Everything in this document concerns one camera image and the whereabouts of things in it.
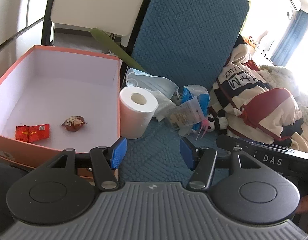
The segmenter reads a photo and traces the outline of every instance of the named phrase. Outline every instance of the green leaf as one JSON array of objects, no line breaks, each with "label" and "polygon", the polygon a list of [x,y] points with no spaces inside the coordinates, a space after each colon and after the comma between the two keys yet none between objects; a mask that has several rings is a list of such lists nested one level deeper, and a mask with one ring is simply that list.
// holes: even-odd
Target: green leaf
[{"label": "green leaf", "polygon": [[130,55],[128,55],[120,46],[118,46],[104,31],[93,28],[91,29],[91,35],[103,46],[106,46],[122,61],[124,61],[129,67],[144,71],[140,64],[138,64]]}]

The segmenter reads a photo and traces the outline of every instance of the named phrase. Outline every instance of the red candy wrapper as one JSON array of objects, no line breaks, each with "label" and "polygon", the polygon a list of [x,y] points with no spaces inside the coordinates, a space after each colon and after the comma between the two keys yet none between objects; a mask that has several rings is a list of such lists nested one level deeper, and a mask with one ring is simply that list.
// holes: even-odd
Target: red candy wrapper
[{"label": "red candy wrapper", "polygon": [[50,137],[50,125],[41,124],[36,126],[17,126],[15,139],[22,142],[35,142]]},{"label": "red candy wrapper", "polygon": [[26,125],[17,126],[15,130],[15,139],[22,142],[29,142],[29,128]]},{"label": "red candy wrapper", "polygon": [[30,126],[29,128],[29,142],[35,142],[50,137],[50,125],[42,124]]}]

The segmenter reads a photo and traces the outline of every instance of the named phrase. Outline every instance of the gray ribbed plate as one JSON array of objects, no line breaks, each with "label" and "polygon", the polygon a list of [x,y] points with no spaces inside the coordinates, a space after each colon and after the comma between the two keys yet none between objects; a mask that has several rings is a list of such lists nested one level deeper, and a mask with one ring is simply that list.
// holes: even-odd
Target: gray ribbed plate
[{"label": "gray ribbed plate", "polygon": [[204,193],[179,182],[127,182],[99,195],[81,217],[62,225],[39,227],[16,222],[1,240],[303,240],[291,221],[248,226],[220,214]]}]

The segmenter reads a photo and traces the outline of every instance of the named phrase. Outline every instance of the toilet paper roll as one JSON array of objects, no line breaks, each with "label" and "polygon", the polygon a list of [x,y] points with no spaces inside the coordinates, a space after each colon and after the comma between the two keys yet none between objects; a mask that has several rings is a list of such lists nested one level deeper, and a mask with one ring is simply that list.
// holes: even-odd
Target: toilet paper roll
[{"label": "toilet paper roll", "polygon": [[143,135],[158,108],[157,99],[139,87],[124,87],[120,94],[121,136],[136,139]]}]

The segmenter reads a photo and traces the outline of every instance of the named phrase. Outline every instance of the white chair backrest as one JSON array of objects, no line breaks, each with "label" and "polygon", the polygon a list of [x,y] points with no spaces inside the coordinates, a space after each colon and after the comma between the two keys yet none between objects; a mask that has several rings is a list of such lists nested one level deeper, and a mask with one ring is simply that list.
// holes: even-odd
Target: white chair backrest
[{"label": "white chair backrest", "polygon": [[129,35],[143,0],[54,0],[54,23]]}]

